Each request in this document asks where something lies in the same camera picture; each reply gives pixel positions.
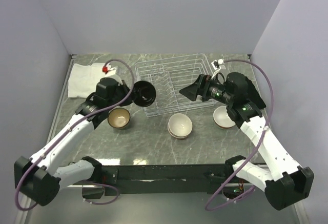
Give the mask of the plain beige bowl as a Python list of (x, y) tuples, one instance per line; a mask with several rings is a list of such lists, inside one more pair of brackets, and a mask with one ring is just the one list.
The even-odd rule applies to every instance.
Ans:
[(155, 102), (156, 89), (148, 81), (140, 80), (133, 87), (133, 101), (137, 106), (149, 107)]

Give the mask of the black patterned bowl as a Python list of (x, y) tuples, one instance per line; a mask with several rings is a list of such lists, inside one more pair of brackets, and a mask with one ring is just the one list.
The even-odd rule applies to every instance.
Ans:
[(107, 122), (114, 129), (126, 129), (131, 121), (130, 112), (124, 108), (115, 108), (108, 114)]

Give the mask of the beige floral bowl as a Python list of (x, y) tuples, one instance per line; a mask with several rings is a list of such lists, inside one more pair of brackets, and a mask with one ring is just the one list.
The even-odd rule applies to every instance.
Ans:
[(169, 118), (168, 131), (178, 136), (191, 134), (193, 129), (192, 121), (188, 116), (182, 113), (176, 113)]

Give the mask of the red floral bowl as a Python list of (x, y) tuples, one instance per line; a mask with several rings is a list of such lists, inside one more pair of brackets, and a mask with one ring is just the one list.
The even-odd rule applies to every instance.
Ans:
[(184, 140), (184, 139), (187, 139), (188, 136), (189, 136), (189, 134), (187, 134), (186, 136), (178, 136), (178, 135), (176, 135), (176, 134), (174, 134), (174, 133), (171, 133), (171, 132), (169, 132), (169, 134), (170, 134), (173, 138), (175, 138), (175, 139), (177, 139), (177, 140)]

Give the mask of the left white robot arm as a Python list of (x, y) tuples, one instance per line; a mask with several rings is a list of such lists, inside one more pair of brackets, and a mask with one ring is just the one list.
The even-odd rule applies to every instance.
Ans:
[(15, 162), (17, 208), (23, 209), (19, 193), (31, 198), (36, 205), (45, 206), (69, 185), (82, 180), (100, 183), (102, 164), (90, 156), (72, 165), (61, 167), (60, 164), (85, 136), (107, 119), (112, 109), (132, 102), (132, 89), (118, 75), (102, 78), (95, 92), (79, 105), (66, 126), (50, 142), (29, 158), (22, 156)]

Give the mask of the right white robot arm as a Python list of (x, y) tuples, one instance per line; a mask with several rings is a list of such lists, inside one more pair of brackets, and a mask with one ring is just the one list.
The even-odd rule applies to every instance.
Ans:
[(252, 81), (241, 73), (232, 72), (220, 83), (216, 78), (201, 74), (191, 85), (180, 89), (191, 101), (214, 99), (225, 104), (229, 118), (245, 134), (264, 159), (265, 170), (249, 158), (235, 156), (226, 160), (225, 178), (236, 182), (244, 179), (265, 193), (276, 210), (282, 210), (309, 196), (314, 173), (302, 167), (285, 150), (268, 126), (261, 110), (266, 107)]

